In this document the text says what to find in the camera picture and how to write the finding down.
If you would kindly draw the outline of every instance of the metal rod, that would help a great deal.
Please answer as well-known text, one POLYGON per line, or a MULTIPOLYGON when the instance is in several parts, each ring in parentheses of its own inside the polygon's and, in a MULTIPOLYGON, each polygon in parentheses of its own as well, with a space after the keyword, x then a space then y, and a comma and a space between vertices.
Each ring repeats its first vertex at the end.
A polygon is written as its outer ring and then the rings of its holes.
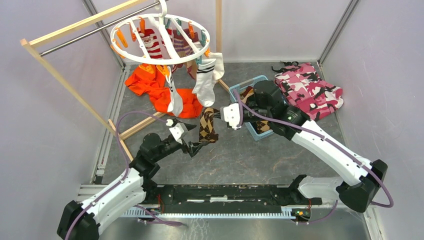
POLYGON ((334 32, 332 33, 330 39, 328 40, 327 45, 325 46, 324 50, 321 53, 321 56, 318 59, 319 64, 323 64, 323 62, 326 60, 327 56, 329 55, 331 49, 333 49, 334 44, 336 43, 337 39, 339 39, 340 33, 345 28, 346 23, 348 22, 349 18, 354 12, 359 1, 360 0, 350 0, 346 10, 343 13, 343 16, 340 18, 340 21, 338 21, 338 24, 335 27, 334 32))
MULTIPOLYGON (((93 16, 98 14, 99 12, 96 9, 96 6, 94 6, 94 3, 92 0, 82 0, 82 3, 84 4, 85 8, 87 9, 88 13, 93 16)), ((103 21, 98 21, 95 23, 95 26, 97 28, 103 27, 105 25, 105 23, 103 21)), ((100 35, 101 38, 103 38, 104 42, 107 45, 107 48, 110 50, 110 52, 113 55, 113 58, 115 59, 116 63, 120 66, 121 69, 125 68, 125 63, 122 60, 122 58, 116 53, 116 51, 114 51, 113 49, 109 48, 109 46, 111 45, 111 39, 109 37, 109 33, 108 31, 106 31, 106 29, 102 29, 100 31, 100 35)))
POLYGON ((142 13, 142 12, 144 12, 144 11, 148 10, 148 9, 151 9, 151 8, 153 8, 153 7, 155 7, 155 6, 158 6, 158 5, 160 5, 160 4, 161 4, 161 3, 160 3, 159 1, 157 1, 157 2, 155 2, 155 3, 153 3, 153 4, 150 4, 150 5, 146 6, 145 8, 142 8, 142 9, 140 9, 140 10, 137 10, 137 11, 135 11, 135 12, 133 12, 133 13, 130 13, 130 14, 128 14, 128 15, 125 15, 125 16, 123 16, 123 17, 120 17, 120 18, 118 18, 118 19, 116 19, 116 20, 114 20, 114 21, 111 21, 111 22, 109 22, 109 23, 107 23, 107 24, 105 24, 105 25, 103 25, 103 26, 101 26, 101 27, 98 27, 98 28, 96 28, 96 29, 94 29, 94 30, 91 30, 91 31, 89 31, 89 32, 87 32, 87 33, 85 33, 85 34, 83 34, 83 35, 77 36, 77 37, 75 37, 75 38, 73 38, 73 39, 71 39, 71 40, 69 40, 69 41, 66 41, 66 42, 64 42, 64 43, 60 44, 60 45, 57 45, 57 46, 55 46, 55 47, 52 47, 52 48, 50 48, 49 50, 44 51, 43 53, 41 53, 41 54, 40 54, 40 56, 41 56, 41 57, 43 57, 43 56, 45 56, 45 55, 47 55, 47 54, 51 54, 51 53, 53 53, 53 52, 55 52, 55 51, 57 51, 57 50, 59 50, 59 49, 61 49, 61 48, 64 48, 64 47, 66 47, 66 46, 68 46, 68 45, 70 45, 70 44, 73 44, 73 43, 75 43, 75 42, 78 42, 78 41, 79 41, 79 40, 81 40, 81 39, 85 39, 85 38, 86 38, 86 37, 88 37, 88 36, 91 36, 91 35, 93 35, 93 34, 95 34, 95 33, 97 33, 97 32, 100 32, 101 30, 106 29, 106 28, 108 28, 108 27, 110 27, 110 26, 112 26, 112 25, 115 25, 115 24, 117 24, 117 23, 119 23, 119 22, 121 22, 121 21, 123 21, 123 20, 125 20, 125 19, 131 18, 131 17, 134 17, 134 16, 136 16, 136 15, 138 15, 138 14, 140 14, 140 13, 142 13))

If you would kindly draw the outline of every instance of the wooden frame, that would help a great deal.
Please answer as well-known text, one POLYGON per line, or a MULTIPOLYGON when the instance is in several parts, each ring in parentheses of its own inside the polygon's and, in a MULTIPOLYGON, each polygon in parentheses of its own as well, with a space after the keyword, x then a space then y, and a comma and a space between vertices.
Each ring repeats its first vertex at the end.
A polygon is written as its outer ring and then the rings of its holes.
MULTIPOLYGON (((51 75, 60 83, 66 90, 69 91, 109 132, 113 135, 116 134, 116 127, 112 120, 108 119, 104 120, 97 111, 77 92, 77 90, 72 87, 72 85, 47 61, 45 60, 37 51, 37 48, 44 46, 47 43, 50 43, 54 40, 61 39, 75 31, 91 26, 99 21, 104 20, 107 17, 115 15, 119 12, 122 12, 128 8, 134 7, 140 3, 146 2, 146 0, 128 0, 124 3, 121 3, 117 6, 99 12, 93 16, 87 17, 81 21, 78 21, 74 24, 51 32, 47 35, 34 39, 32 41, 27 41, 26 39, 20 40, 20 44, 31 54, 47 71, 50 72, 51 75)), ((215 0, 215 11, 216 11, 216 51, 222 52, 222 0, 215 0)), ((219 84, 226 89, 229 90, 228 85, 225 84, 221 79, 218 81, 219 84)), ((156 112, 154 114, 156 117, 163 117, 166 113, 156 112)), ((133 127, 130 127, 123 133, 119 134, 119 141, 122 144, 122 147, 129 157, 130 160, 133 160, 133 156, 131 155, 128 147, 126 146, 124 140, 131 137, 138 131, 142 130, 149 124, 155 121, 152 117, 147 117, 146 119, 140 121, 133 127)))

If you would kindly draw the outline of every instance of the gray floor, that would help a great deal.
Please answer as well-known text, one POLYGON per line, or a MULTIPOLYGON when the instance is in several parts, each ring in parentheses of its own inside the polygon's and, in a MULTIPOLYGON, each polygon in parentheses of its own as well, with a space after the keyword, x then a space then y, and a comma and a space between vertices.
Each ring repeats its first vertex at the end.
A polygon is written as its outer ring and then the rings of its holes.
MULTIPOLYGON (((313 209, 312 220, 328 209, 313 209)), ((121 217, 100 236, 101 240, 370 240, 364 215, 338 208, 325 221, 296 226, 287 219, 170 218, 184 226, 144 225, 121 217)))
MULTIPOLYGON (((274 79, 274 68, 282 67, 281 63, 226 63, 225 75, 222 78, 228 86, 265 75, 274 79)), ((184 69, 179 69, 174 76, 177 88, 193 88, 195 82, 184 69)), ((230 102, 229 94, 220 86, 214 87, 216 101, 213 107, 226 106, 230 102)), ((144 110, 155 113, 147 94, 136 96, 129 89, 125 90, 120 115, 123 113, 144 110)), ((129 115, 120 126, 120 132, 132 127, 144 119, 143 115, 129 115)), ((185 123, 198 124, 198 119, 182 119, 185 123)), ((334 114, 320 120, 318 125, 335 139, 343 143, 342 134, 334 114)), ((219 141, 204 147, 195 157, 177 151, 158 162, 161 169, 153 180, 158 184, 289 184, 297 175, 307 174, 312 177, 334 177, 336 172, 323 161, 303 147, 285 138, 273 134, 259 141, 254 141, 248 130, 243 127, 233 131, 220 120, 214 121, 219 141)), ((157 133, 161 138, 170 132, 161 122, 154 122, 125 142, 135 156, 143 137, 148 133, 157 133)), ((199 140, 199 127, 190 131, 184 138, 187 142, 199 140)), ((115 141, 112 142, 103 184, 109 184, 117 178, 125 168, 123 157, 118 152, 115 141)))

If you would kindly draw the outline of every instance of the hanger hook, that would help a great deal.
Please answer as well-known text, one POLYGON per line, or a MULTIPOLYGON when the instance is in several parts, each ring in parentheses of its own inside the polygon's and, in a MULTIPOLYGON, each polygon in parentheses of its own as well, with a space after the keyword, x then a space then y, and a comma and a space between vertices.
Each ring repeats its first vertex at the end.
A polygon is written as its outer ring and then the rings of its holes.
MULTIPOLYGON (((168 13, 167 3, 165 0, 154 0, 155 3, 160 2, 162 12, 159 13, 159 17, 163 18, 168 13)), ((159 10, 159 5, 154 7, 156 10, 159 10)))

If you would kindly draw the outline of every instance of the white wall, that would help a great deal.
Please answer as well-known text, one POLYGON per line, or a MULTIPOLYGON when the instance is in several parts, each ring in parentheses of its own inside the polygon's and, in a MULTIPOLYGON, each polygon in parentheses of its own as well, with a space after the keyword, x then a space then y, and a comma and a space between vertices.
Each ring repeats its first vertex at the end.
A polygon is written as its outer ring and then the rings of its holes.
MULTIPOLYGON (((104 127, 23 47, 88 17, 80 0, 2 1, 0 239, 58 239, 65 205, 87 183, 104 127)), ((46 57, 102 116, 119 67, 93 35, 46 57)))
MULTIPOLYGON (((125 0, 92 0, 104 11, 125 0)), ((148 0, 124 13, 152 4, 148 0)), ((320 57, 349 0, 222 0, 224 60, 260 62, 316 60, 320 57)), ((168 13, 192 19, 206 29, 215 49, 215 0, 169 0, 168 13)), ((155 13, 154 9, 146 13, 155 13)), ((116 17, 105 20, 109 23, 116 17)), ((131 38, 127 31, 127 40, 131 38)), ((141 50, 134 45, 129 53, 141 50)))
MULTIPOLYGON (((388 164, 394 208, 379 211, 389 240, 424 236, 423 11, 422 0, 360 1, 323 64, 343 87, 348 145, 388 164)), ((381 190, 377 199, 388 202, 381 190)))

